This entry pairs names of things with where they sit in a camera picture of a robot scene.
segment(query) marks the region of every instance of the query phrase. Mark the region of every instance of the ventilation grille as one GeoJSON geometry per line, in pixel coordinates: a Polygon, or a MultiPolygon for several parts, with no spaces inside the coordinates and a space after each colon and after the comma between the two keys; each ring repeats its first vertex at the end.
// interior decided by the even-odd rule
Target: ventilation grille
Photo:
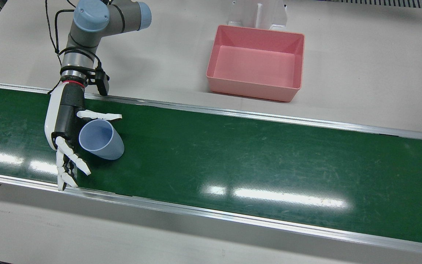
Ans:
{"type": "Polygon", "coordinates": [[[422,0],[332,0],[334,2],[380,5],[391,7],[417,7],[422,8],[422,0]]]}

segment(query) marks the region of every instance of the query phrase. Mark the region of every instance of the pink bin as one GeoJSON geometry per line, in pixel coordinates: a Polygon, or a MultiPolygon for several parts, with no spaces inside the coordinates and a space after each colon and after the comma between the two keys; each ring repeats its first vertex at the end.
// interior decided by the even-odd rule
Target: pink bin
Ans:
{"type": "Polygon", "coordinates": [[[290,102],[303,55],[303,34],[220,25],[206,77],[213,92],[290,102]]]}

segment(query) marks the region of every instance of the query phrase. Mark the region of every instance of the conveyor belt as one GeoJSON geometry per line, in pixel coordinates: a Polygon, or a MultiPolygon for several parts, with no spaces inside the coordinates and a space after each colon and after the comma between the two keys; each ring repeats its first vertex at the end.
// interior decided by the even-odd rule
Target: conveyor belt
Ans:
{"type": "MultiPolygon", "coordinates": [[[[0,89],[0,174],[55,182],[48,95],[0,89]]],[[[126,149],[80,187],[422,242],[422,140],[101,100],[126,149]]]]}
{"type": "Polygon", "coordinates": [[[333,0],[334,2],[381,5],[391,7],[417,7],[422,8],[422,0],[333,0]]]}

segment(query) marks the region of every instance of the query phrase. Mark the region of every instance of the plastic cup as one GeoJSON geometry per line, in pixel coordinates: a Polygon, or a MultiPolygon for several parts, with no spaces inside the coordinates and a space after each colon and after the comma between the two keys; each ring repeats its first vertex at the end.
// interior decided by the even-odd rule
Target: plastic cup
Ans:
{"type": "Polygon", "coordinates": [[[125,151],[122,138],[104,119],[95,119],[84,125],[79,133],[79,144],[88,152],[107,160],[116,160],[125,151]]]}

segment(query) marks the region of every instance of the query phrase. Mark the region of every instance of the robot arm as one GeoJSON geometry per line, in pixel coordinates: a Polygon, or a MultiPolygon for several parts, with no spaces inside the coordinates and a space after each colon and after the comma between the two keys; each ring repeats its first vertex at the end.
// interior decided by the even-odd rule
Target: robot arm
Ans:
{"type": "Polygon", "coordinates": [[[151,11],[142,2],[131,0],[80,0],[73,16],[67,48],[64,53],[61,84],[51,93],[45,118],[45,136],[50,147],[56,151],[58,189],[66,185],[77,187],[74,164],[89,175],[87,164],[77,154],[81,127],[91,119],[117,120],[120,114],[102,114],[86,110],[84,90],[95,84],[101,95],[109,91],[109,77],[95,55],[102,37],[141,30],[149,27],[151,11]]]}

